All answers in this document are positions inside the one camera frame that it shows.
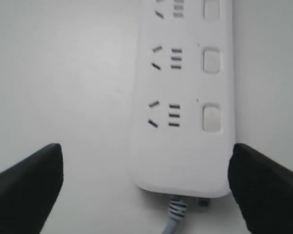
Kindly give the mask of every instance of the electrical outlet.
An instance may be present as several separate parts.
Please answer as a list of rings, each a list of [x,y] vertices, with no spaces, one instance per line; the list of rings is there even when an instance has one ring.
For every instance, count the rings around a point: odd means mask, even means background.
[[[149,191],[220,197],[235,143],[232,3],[142,0],[130,171]]]

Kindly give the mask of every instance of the power strip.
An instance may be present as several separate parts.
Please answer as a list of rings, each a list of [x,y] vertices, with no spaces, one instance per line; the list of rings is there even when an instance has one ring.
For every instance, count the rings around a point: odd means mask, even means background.
[[[141,188],[229,190],[235,143],[231,0],[142,0],[130,169]]]

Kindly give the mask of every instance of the socket hole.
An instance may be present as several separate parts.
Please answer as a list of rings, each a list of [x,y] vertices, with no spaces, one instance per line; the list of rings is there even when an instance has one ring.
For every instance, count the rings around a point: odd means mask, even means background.
[[[177,128],[180,127],[180,124],[179,124],[179,123],[171,123],[171,122],[169,122],[168,125],[169,125],[170,127],[177,127]]]
[[[170,109],[180,109],[180,105],[178,104],[169,104]]]
[[[163,49],[163,47],[160,45],[160,46],[157,46],[157,47],[153,48],[152,50],[153,50],[154,53],[156,53],[156,52],[161,51],[162,49]]]
[[[180,65],[171,65],[172,69],[178,69],[181,70],[181,66]]]
[[[159,104],[160,104],[159,101],[155,101],[155,102],[149,104],[149,107],[150,107],[150,108],[153,108],[153,107],[155,107],[155,106],[158,106]]]
[[[156,14],[159,18],[164,19],[164,15],[163,15],[162,13],[160,13],[160,12],[158,12],[158,11],[155,11],[155,14]]]
[[[182,58],[181,57],[174,57],[174,56],[172,56],[171,57],[171,60],[172,61],[182,61]]]
[[[154,62],[152,63],[152,66],[155,67],[157,70],[161,70],[161,67]]]
[[[151,119],[148,120],[148,123],[151,124],[154,128],[158,128],[158,124],[153,122]]]
[[[180,114],[169,113],[169,117],[171,117],[171,118],[180,118]]]
[[[175,17],[175,18],[183,18],[183,17],[184,17],[184,13],[181,13],[181,12],[174,12],[174,17]]]
[[[175,54],[182,54],[182,49],[180,48],[172,48],[171,51]]]
[[[183,5],[174,5],[174,10],[175,11],[183,11],[184,6]]]

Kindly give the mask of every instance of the white power strip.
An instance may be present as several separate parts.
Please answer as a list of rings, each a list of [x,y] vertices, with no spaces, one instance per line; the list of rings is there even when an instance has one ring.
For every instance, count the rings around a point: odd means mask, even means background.
[[[231,0],[142,0],[130,168],[143,189],[221,197],[235,143]]]

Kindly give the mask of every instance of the white wall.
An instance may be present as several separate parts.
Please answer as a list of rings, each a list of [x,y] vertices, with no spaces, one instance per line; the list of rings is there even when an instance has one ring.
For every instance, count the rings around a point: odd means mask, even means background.
[[[293,169],[293,0],[235,1],[237,136]],[[44,234],[156,234],[168,197],[126,172],[137,0],[0,0],[0,171],[50,142],[65,181]],[[246,234],[231,196],[180,233]]]

